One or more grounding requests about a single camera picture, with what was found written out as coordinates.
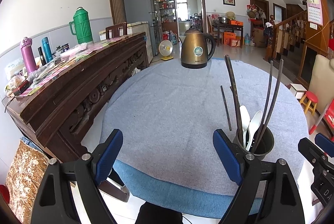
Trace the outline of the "dark wooden chopstick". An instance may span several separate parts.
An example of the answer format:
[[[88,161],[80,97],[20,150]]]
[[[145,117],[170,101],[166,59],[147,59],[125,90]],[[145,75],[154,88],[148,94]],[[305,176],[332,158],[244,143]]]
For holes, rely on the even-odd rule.
[[[237,139],[240,142],[241,147],[242,147],[243,146],[243,131],[242,131],[241,114],[239,110],[240,105],[239,105],[236,85],[232,84],[230,89],[232,91],[233,101],[234,101],[234,110],[235,110],[235,117],[236,117],[236,123],[237,123]]]
[[[224,107],[225,107],[225,112],[226,112],[229,131],[232,131],[232,125],[231,125],[231,121],[230,121],[228,105],[227,105],[227,102],[226,102],[226,97],[225,97],[225,93],[224,93],[224,89],[223,89],[222,85],[220,86],[220,89],[221,89],[221,94],[222,94],[222,97],[223,97],[223,102],[224,102]]]
[[[266,95],[266,102],[264,105],[263,115],[260,122],[260,126],[258,128],[258,132],[256,133],[254,145],[252,147],[252,152],[255,152],[258,146],[258,143],[260,141],[260,138],[262,137],[262,132],[264,130],[264,119],[267,114],[268,104],[269,104],[269,97],[271,94],[271,86],[272,86],[272,74],[273,74],[273,61],[270,61],[270,70],[269,70],[269,80],[268,80],[268,87],[267,87],[267,95]]]
[[[276,104],[276,99],[277,99],[277,96],[278,96],[278,91],[279,91],[280,83],[281,83],[281,76],[282,76],[283,67],[284,67],[284,60],[281,59],[280,63],[279,63],[279,67],[278,67],[278,75],[277,75],[277,78],[276,78],[275,90],[274,90],[274,93],[273,93],[273,96],[272,96],[272,100],[271,100],[271,104],[269,106],[269,110],[267,111],[266,117],[264,119],[264,130],[262,132],[262,136],[264,134],[264,131],[265,131],[269,121],[270,121],[273,109],[274,109],[275,104]]]
[[[239,105],[239,100],[238,100],[237,86],[236,86],[234,72],[233,72],[233,66],[232,66],[232,62],[231,62],[229,55],[225,55],[224,58],[225,58],[225,64],[226,64],[228,74],[229,74],[230,89],[233,95],[235,119],[236,119],[236,124],[237,124],[237,140],[239,141],[242,147],[242,142],[243,142],[242,119],[241,119],[240,105]]]

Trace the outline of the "carved dark wooden sideboard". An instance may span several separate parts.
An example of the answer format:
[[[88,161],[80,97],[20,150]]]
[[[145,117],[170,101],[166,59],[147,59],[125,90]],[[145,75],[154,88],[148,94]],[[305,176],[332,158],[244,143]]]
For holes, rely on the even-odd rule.
[[[93,51],[30,96],[3,106],[21,132],[62,162],[87,153],[81,141],[95,117],[135,69],[149,66],[145,33],[130,34]]]

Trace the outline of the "floral patterned cushion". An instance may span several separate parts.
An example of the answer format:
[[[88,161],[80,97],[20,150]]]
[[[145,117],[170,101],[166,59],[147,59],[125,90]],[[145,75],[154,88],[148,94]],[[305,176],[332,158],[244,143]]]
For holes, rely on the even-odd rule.
[[[49,159],[39,150],[19,141],[6,177],[9,207],[21,223],[30,223],[34,200]]]

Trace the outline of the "blue table cloth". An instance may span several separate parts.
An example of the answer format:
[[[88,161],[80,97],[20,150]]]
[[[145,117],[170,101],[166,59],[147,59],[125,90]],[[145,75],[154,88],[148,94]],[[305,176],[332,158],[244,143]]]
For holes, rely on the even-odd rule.
[[[197,217],[221,219],[233,200],[232,196],[210,194],[155,179],[119,160],[115,161],[113,169],[133,196]]]

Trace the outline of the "grey towel table cover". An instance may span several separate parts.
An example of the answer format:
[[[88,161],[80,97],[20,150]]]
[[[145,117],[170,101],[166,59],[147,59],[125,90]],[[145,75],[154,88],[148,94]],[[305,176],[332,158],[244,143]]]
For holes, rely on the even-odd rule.
[[[242,61],[232,61],[232,66],[239,102],[252,117],[263,111],[269,74]],[[179,60],[146,68],[125,81],[109,100],[100,142],[118,128],[123,133],[119,161],[159,180],[232,196],[237,186],[229,179],[212,141],[219,128],[231,141],[236,135],[229,87],[223,60],[212,59],[202,69],[184,68]],[[307,120],[297,99],[282,83],[268,128],[275,143],[264,161],[285,159],[297,180],[304,164],[298,142],[307,136]]]

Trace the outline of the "wall calendar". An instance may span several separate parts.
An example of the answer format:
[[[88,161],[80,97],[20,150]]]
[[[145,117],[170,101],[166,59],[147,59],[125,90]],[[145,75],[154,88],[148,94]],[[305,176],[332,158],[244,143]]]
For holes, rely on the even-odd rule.
[[[306,0],[308,21],[317,25],[323,25],[321,0]]]

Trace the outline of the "grey refrigerator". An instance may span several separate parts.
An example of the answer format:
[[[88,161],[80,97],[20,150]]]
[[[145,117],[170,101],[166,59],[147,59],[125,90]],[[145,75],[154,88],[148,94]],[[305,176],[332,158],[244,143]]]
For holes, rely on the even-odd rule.
[[[128,24],[146,22],[147,39],[150,39],[152,55],[158,54],[158,45],[162,41],[161,16],[157,0],[122,0],[125,6]]]

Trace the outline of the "wooden stair railing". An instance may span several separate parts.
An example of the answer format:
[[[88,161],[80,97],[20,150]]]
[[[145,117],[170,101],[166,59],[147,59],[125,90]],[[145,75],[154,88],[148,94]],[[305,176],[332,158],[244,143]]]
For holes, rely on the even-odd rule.
[[[306,10],[270,27],[265,28],[267,39],[264,60],[280,60],[299,47],[305,34],[307,21]]]

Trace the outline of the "bronze electric kettle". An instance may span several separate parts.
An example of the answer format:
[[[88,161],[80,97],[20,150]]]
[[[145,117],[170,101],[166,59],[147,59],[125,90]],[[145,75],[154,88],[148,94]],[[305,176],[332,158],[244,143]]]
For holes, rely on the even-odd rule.
[[[214,37],[192,27],[185,35],[181,48],[181,65],[188,69],[205,68],[216,49]]]

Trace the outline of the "red plastic stool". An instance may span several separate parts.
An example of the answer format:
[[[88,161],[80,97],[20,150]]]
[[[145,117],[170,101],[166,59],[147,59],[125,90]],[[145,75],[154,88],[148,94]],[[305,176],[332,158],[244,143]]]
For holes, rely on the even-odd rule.
[[[310,111],[314,115],[318,104],[318,97],[313,92],[306,91],[300,99],[300,104],[304,106],[304,114]]]

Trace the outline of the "purple water bottle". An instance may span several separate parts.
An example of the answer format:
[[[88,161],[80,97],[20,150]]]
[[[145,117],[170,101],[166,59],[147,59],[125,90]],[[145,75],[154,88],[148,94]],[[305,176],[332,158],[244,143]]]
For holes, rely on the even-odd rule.
[[[32,51],[32,39],[24,37],[20,44],[20,49],[27,73],[31,74],[37,70],[37,65]]]

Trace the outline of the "white electric fan heater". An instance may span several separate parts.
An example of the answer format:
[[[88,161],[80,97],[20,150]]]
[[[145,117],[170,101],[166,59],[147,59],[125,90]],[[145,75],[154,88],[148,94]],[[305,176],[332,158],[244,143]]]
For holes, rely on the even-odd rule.
[[[158,51],[161,55],[161,60],[168,61],[173,59],[173,43],[170,40],[163,40],[158,46]]]

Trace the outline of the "dark wooden side table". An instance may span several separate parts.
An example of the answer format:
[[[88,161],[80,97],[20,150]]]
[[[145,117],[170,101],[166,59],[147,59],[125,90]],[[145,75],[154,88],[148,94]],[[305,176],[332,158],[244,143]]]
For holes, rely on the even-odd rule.
[[[244,42],[244,28],[243,22],[241,21],[232,21],[232,24],[222,24],[220,22],[213,22],[212,28],[217,30],[217,40],[222,45],[225,44],[225,35],[224,33],[236,33],[240,32],[240,36],[236,36],[236,39],[240,40],[239,47],[243,46]]]

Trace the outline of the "teal water bottle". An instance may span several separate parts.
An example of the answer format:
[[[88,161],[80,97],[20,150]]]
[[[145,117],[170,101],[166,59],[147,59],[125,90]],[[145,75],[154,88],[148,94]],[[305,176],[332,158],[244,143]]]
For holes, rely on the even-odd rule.
[[[53,55],[52,55],[52,51],[50,49],[50,44],[49,44],[48,37],[42,38],[42,47],[43,47],[43,50],[44,50],[44,53],[45,53],[46,62],[52,61]]]

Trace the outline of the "dark metal utensil cup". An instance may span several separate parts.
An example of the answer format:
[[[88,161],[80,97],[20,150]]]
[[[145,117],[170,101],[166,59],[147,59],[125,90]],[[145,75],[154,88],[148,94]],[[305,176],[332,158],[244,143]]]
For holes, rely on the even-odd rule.
[[[246,154],[249,153],[243,146],[242,143],[239,141],[238,136],[235,135],[233,139],[233,143],[240,147],[241,151]],[[259,142],[255,152],[252,153],[256,158],[259,160],[263,160],[268,153],[270,153],[274,147],[275,141],[271,130],[266,127],[264,134],[262,136],[261,141]]]

